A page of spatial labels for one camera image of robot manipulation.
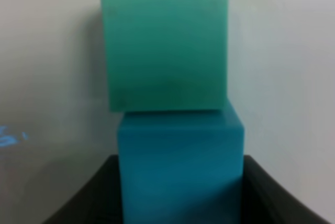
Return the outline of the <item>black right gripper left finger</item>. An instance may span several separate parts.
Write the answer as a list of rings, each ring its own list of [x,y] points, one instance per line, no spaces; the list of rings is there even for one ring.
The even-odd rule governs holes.
[[[45,223],[123,223],[118,156],[108,157],[89,182]]]

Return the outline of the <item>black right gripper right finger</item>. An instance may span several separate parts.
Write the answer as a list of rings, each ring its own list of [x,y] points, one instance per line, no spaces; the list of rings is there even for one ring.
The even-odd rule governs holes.
[[[241,223],[322,224],[328,221],[290,194],[252,156],[245,155]]]

